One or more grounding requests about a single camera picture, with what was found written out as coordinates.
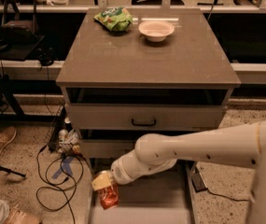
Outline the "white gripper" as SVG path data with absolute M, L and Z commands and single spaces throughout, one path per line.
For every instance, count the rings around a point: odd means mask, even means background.
M 136 149 L 116 159 L 110 171 L 102 171 L 95 175 L 91 182 L 94 191 L 110 187 L 115 181 L 120 185 L 134 182 L 141 176 L 154 175 L 172 168 L 176 164 L 174 158 L 164 158 L 158 151 L 137 151 Z

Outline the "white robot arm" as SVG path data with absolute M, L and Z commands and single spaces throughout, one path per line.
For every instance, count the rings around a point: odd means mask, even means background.
M 149 133 L 91 182 L 95 191 L 126 185 L 172 168 L 178 160 L 254 169 L 246 224 L 266 224 L 266 120 L 241 126 L 168 136 Z

